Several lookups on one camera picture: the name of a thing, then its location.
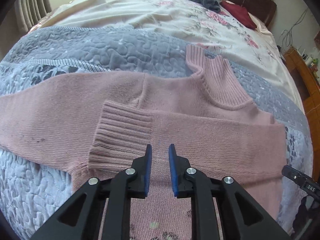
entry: wooden cabinet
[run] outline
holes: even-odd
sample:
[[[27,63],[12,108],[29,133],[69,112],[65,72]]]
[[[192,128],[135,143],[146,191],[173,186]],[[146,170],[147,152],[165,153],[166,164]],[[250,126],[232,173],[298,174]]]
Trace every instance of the wooden cabinet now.
[[[319,84],[295,48],[285,54],[286,66],[300,93],[308,119],[313,147],[312,177],[320,175],[320,90]]]

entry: beige curtain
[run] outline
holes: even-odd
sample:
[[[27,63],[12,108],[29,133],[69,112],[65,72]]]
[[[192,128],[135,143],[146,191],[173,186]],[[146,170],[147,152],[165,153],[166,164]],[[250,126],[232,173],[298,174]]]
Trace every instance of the beige curtain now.
[[[27,33],[52,11],[49,0],[16,0],[14,9],[21,33]]]

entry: red cloth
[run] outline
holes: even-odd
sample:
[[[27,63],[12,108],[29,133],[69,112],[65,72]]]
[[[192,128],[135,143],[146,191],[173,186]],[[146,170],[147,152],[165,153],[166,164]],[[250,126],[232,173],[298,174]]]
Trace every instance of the red cloth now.
[[[220,5],[228,10],[231,15],[241,22],[244,26],[249,29],[256,29],[256,24],[251,20],[249,13],[245,7],[241,7],[237,4],[231,4],[226,1],[221,1]]]

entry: silver bolt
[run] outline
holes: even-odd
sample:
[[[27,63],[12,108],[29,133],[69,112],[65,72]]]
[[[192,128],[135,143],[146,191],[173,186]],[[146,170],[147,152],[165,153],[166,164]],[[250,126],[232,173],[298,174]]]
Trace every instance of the silver bolt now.
[[[96,185],[98,183],[98,179],[97,178],[91,178],[91,179],[89,179],[88,182],[89,182],[90,185]]]
[[[233,178],[232,178],[232,177],[229,177],[229,176],[228,176],[228,177],[225,177],[223,180],[224,180],[224,182],[227,183],[227,184],[232,184],[232,183],[233,183]]]
[[[136,170],[134,168],[128,168],[125,170],[125,173],[128,175],[135,174]]]
[[[188,174],[195,174],[197,170],[195,168],[187,168],[187,173]]]

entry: ribbed cuff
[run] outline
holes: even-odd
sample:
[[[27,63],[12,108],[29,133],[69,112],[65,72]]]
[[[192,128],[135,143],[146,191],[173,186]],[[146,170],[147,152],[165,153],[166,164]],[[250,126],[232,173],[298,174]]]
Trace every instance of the ribbed cuff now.
[[[151,140],[151,114],[105,101],[89,151],[88,168],[119,171],[145,154]]]
[[[209,59],[204,56],[202,48],[188,45],[186,62],[195,72],[193,78],[201,84],[209,100],[215,105],[236,110],[253,102],[239,84],[227,59],[221,56]]]

